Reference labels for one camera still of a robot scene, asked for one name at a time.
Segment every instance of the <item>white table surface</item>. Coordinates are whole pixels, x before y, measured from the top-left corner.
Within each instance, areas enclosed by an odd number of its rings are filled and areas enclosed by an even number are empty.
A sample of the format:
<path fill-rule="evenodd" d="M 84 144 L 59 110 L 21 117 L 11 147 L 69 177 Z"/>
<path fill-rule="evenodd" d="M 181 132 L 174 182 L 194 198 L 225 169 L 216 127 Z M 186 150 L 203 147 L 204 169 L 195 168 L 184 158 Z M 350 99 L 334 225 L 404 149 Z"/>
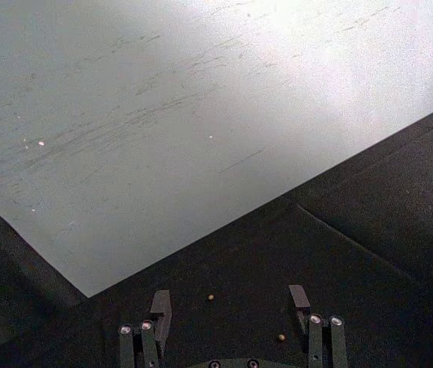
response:
<path fill-rule="evenodd" d="M 0 215 L 87 296 L 431 112 L 433 1 L 0 1 Z"/>

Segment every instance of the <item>screw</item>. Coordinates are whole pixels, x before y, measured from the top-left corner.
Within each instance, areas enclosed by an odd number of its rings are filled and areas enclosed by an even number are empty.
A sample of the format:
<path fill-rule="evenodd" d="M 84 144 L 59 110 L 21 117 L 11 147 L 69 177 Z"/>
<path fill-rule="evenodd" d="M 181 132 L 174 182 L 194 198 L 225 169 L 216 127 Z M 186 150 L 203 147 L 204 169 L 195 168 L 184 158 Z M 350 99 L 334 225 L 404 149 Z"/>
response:
<path fill-rule="evenodd" d="M 141 329 L 142 330 L 149 330 L 150 328 L 152 328 L 152 323 L 149 320 L 145 320 L 142 324 L 141 324 Z"/>
<path fill-rule="evenodd" d="M 332 324 L 335 324 L 336 326 L 340 326 L 343 323 L 342 320 L 338 317 L 330 318 L 330 322 L 332 322 Z"/>
<path fill-rule="evenodd" d="M 318 317 L 316 314 L 312 314 L 310 316 L 310 320 L 314 323 L 314 324 L 319 324 L 322 320 L 320 319 L 320 317 Z"/>
<path fill-rule="evenodd" d="M 256 361 L 255 359 L 250 359 L 250 360 L 247 362 L 247 367 L 248 367 L 248 368 L 259 368 L 259 362 Z"/>
<path fill-rule="evenodd" d="M 119 332 L 123 335 L 127 335 L 129 332 L 131 332 L 131 326 L 128 324 L 125 324 L 124 326 L 121 326 L 119 329 Z"/>

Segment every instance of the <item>scratched surface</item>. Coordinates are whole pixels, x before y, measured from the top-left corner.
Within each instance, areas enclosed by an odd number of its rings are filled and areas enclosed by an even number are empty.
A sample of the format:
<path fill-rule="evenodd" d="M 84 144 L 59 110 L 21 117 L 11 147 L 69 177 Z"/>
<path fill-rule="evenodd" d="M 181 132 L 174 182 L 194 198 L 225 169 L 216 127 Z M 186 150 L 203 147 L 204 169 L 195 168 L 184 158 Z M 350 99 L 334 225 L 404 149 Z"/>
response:
<path fill-rule="evenodd" d="M 433 1 L 0 1 L 0 214 L 90 296 L 433 111 Z"/>

